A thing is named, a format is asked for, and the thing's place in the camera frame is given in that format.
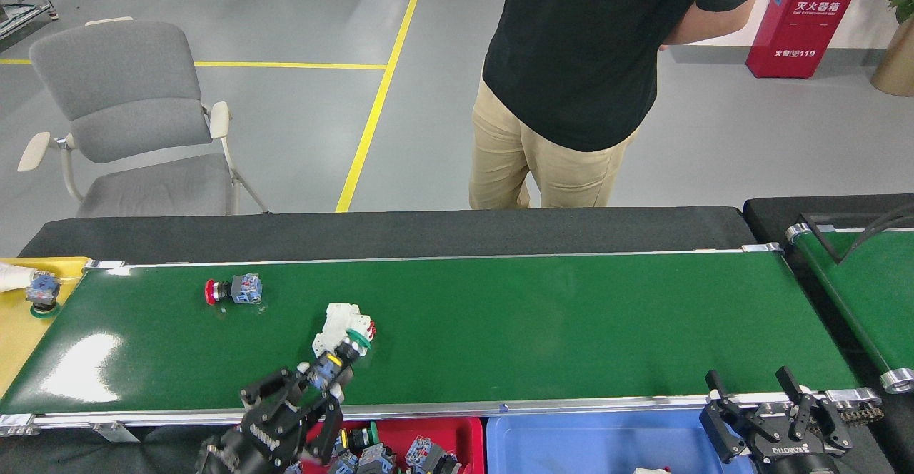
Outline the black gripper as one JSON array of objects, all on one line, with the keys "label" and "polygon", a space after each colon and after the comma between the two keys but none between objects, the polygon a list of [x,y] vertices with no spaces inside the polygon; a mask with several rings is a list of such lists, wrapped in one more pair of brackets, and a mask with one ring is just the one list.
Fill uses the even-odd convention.
[{"label": "black gripper", "polygon": [[791,406],[788,431],[779,442],[765,438],[770,429],[764,424],[762,405],[754,410],[740,407],[728,395],[715,370],[705,375],[712,397],[702,409],[700,423],[718,457],[730,463],[747,453],[757,473],[839,473],[832,455],[843,455],[854,448],[845,422],[835,403],[804,393],[787,367],[776,372],[776,379]]},{"label": "black gripper", "polygon": [[[315,464],[328,465],[343,422],[341,402],[330,395],[321,406],[319,432],[308,432],[308,419],[316,419],[309,393],[311,364],[283,367],[241,389],[245,410],[241,424],[223,435],[213,435],[201,445],[199,473],[283,473],[306,455]],[[287,403],[274,415],[261,407]]]}]

